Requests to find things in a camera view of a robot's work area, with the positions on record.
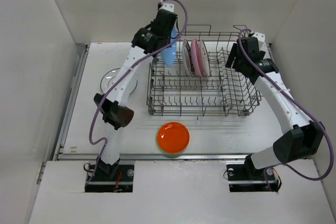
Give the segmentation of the blue plate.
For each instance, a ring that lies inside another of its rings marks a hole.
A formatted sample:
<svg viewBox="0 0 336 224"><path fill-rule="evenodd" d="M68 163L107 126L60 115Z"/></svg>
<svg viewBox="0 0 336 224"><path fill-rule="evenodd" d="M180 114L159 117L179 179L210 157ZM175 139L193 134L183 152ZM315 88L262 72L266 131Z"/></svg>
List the blue plate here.
<svg viewBox="0 0 336 224"><path fill-rule="evenodd" d="M173 27L171 32L171 41L173 41L176 37L177 37L176 27ZM173 43L171 47L168 47L163 51L161 51L160 57L166 66L169 67L172 66L176 58L176 42Z"/></svg>

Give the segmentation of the white plate green rim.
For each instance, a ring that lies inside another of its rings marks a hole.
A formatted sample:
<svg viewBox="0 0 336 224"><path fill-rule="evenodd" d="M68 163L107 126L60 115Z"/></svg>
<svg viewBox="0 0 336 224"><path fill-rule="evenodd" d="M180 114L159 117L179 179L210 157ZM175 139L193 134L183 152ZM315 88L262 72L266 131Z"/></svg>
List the white plate green rim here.
<svg viewBox="0 0 336 224"><path fill-rule="evenodd" d="M100 81L101 93L105 94L105 92L110 89L119 72L120 68L114 68L105 73L105 75L102 77Z"/></svg>

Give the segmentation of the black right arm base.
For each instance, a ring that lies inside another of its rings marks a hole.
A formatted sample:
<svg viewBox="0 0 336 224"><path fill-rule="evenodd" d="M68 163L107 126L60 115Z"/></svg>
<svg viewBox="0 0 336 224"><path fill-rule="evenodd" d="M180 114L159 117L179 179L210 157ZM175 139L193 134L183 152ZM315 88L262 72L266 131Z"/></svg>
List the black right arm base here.
<svg viewBox="0 0 336 224"><path fill-rule="evenodd" d="M231 193L277 193L282 187L282 180L274 168L265 168L250 174L244 164L228 163L223 177L228 180Z"/></svg>

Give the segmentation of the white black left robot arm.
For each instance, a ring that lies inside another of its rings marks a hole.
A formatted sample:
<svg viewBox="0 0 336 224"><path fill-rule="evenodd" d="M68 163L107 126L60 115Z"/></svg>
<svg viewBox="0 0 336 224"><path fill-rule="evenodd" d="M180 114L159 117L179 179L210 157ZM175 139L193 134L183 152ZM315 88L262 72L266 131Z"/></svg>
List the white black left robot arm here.
<svg viewBox="0 0 336 224"><path fill-rule="evenodd" d="M106 96L100 112L105 125L107 143L98 161L97 170L105 180L117 176L122 129L134 117L134 111L127 107L127 101L138 78L139 65L135 66L146 55L156 56L156 51L171 42L171 32L175 26L177 14L173 10L160 8L154 21L140 28L131 41L131 48L114 80L111 91L96 94L94 102L99 105Z"/></svg>

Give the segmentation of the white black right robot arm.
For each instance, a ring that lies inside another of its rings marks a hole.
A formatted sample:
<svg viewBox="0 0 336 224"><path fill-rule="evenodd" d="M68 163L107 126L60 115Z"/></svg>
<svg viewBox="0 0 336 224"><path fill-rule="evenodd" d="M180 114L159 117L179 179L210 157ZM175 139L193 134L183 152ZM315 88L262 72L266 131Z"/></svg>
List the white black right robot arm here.
<svg viewBox="0 0 336 224"><path fill-rule="evenodd" d="M286 98L290 92L277 66L264 56L265 52L259 49L258 39L245 37L233 44L226 63L227 68L248 78L262 94L283 133L271 147L246 158L243 172L250 179L259 176L266 167L314 155L323 138L316 122Z"/></svg>

